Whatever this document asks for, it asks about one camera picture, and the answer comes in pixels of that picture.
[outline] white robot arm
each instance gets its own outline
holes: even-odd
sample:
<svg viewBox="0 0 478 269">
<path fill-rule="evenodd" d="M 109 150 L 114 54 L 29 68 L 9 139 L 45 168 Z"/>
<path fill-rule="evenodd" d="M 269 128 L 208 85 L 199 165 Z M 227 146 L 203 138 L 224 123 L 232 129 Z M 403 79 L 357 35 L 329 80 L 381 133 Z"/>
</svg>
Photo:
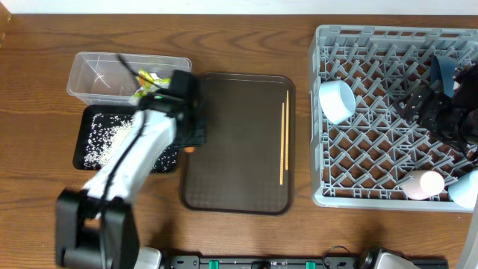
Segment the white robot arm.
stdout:
<svg viewBox="0 0 478 269">
<path fill-rule="evenodd" d="M 168 117 L 164 112 L 145 110 L 134 114 L 129 135 L 110 161 L 84 185 L 83 189 L 88 190 L 89 197 L 102 197 L 108 176 L 140 131 L 143 121 L 143 133 L 119 164 L 106 197 L 107 201 L 120 197 L 126 202 L 135 202 L 138 191 L 159 155 L 176 138 L 176 119 Z"/>
</svg>

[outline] gray dish rack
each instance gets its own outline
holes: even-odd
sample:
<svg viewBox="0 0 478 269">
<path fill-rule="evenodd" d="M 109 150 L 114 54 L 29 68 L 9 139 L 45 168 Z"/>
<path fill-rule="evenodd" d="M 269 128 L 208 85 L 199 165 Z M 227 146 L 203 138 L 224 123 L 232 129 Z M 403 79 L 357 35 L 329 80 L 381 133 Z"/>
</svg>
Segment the gray dish rack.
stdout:
<svg viewBox="0 0 478 269">
<path fill-rule="evenodd" d="M 478 30 L 321 25 L 308 50 L 311 94 L 311 186 L 318 206 L 416 211 L 463 211 L 445 190 L 409 200 L 401 189 L 411 170 L 435 170 L 446 185 L 471 171 L 471 163 L 401 119 L 392 103 L 429 85 L 433 55 L 460 67 L 478 58 Z M 356 112 L 331 124 L 322 114 L 321 82 L 342 79 L 356 95 Z"/>
</svg>

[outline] black tray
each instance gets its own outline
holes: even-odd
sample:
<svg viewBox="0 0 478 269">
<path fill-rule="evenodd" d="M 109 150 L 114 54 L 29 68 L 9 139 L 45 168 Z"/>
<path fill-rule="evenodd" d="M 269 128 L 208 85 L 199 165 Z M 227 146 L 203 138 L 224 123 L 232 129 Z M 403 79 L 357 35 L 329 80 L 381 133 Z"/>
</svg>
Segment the black tray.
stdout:
<svg viewBox="0 0 478 269">
<path fill-rule="evenodd" d="M 80 132 L 76 141 L 75 154 L 73 155 L 73 166 L 79 170 L 99 170 L 101 167 L 85 167 L 84 156 L 87 154 L 87 145 L 90 133 L 92 132 L 93 118 L 97 114 L 108 114 L 113 116 L 120 116 L 124 120 L 131 120 L 135 112 L 134 107 L 123 105 L 90 105 L 84 109 L 83 118 L 81 119 Z M 112 127 L 112 123 L 108 118 L 98 119 L 95 123 L 101 123 L 103 128 Z M 167 147 L 159 156 L 151 173 L 171 173 L 176 169 L 178 161 L 177 146 Z"/>
<path fill-rule="evenodd" d="M 280 150 L 287 92 L 288 156 L 285 148 Z M 193 210 L 284 214 L 294 189 L 292 81 L 283 76 L 209 73 L 202 77 L 202 94 L 208 142 L 187 155 L 182 202 Z M 288 169 L 281 167 L 281 154 L 288 158 Z"/>
</svg>

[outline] wood grain surface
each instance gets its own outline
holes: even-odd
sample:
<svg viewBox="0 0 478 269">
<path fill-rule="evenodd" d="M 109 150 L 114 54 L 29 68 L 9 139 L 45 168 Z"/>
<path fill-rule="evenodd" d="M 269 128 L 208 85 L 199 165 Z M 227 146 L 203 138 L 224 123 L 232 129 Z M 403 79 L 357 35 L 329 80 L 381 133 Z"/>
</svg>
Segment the wood grain surface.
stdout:
<svg viewBox="0 0 478 269">
<path fill-rule="evenodd" d="M 181 168 L 150 176 L 135 206 L 143 244 L 220 256 L 321 256 L 373 244 L 455 267 L 470 214 L 319 208 L 310 188 L 307 49 L 322 24 L 478 28 L 475 16 L 13 15 L 0 48 L 0 268 L 54 268 L 55 200 L 92 172 L 72 154 L 85 104 L 65 89 L 78 52 L 190 58 L 207 71 L 285 75 L 297 88 L 295 197 L 281 217 L 189 211 Z"/>
</svg>

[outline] black cable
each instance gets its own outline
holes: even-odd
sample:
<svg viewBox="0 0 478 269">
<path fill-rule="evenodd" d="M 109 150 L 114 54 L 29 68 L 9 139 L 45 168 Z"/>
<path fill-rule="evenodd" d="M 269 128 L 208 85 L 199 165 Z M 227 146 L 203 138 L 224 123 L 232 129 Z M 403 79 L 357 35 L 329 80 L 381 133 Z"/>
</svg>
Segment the black cable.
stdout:
<svg viewBox="0 0 478 269">
<path fill-rule="evenodd" d="M 135 72 L 125 61 L 125 59 L 121 55 L 117 55 L 119 62 L 128 69 L 132 75 L 139 76 L 140 78 L 144 79 L 145 81 L 155 85 L 159 89 L 162 89 L 159 87 L 157 84 L 154 82 L 150 81 L 147 78 L 144 78 L 142 75 L 138 74 Z M 105 219 L 105 204 L 106 204 L 106 199 L 108 198 L 108 193 L 111 187 L 111 184 L 113 183 L 114 176 L 116 175 L 116 171 L 120 167 L 121 163 L 123 160 L 126 158 L 128 153 L 131 151 L 133 146 L 136 144 L 138 139 L 141 137 L 143 134 L 144 127 L 146 125 L 146 120 L 147 120 L 147 113 L 143 111 L 143 121 L 141 122 L 141 127 L 138 130 L 136 136 L 134 136 L 133 141 L 129 144 L 129 146 L 126 148 L 123 154 L 119 157 L 118 161 L 115 163 L 113 169 L 111 169 L 111 172 L 108 174 L 108 178 L 106 179 L 105 183 L 105 189 L 103 190 L 103 195 L 100 198 L 99 201 L 99 212 L 101 214 L 100 217 L 100 229 L 99 229 L 99 247 L 101 251 L 101 257 L 102 257 L 102 268 L 107 269 L 108 268 L 108 257 L 107 257 L 107 242 L 106 242 L 106 219 Z"/>
<path fill-rule="evenodd" d="M 325 260 L 326 260 L 326 257 L 327 255 L 329 255 L 329 252 L 335 250 L 335 249 L 338 249 L 338 248 L 341 248 L 341 249 L 344 249 L 346 250 L 348 253 L 351 253 L 350 250 L 348 250 L 346 247 L 344 246 L 333 246 L 331 248 L 329 248 L 329 250 L 327 250 L 327 252 L 325 254 L 323 254 L 323 257 L 322 257 L 322 265 L 325 269 L 330 269 L 330 266 L 328 264 L 326 264 Z"/>
</svg>

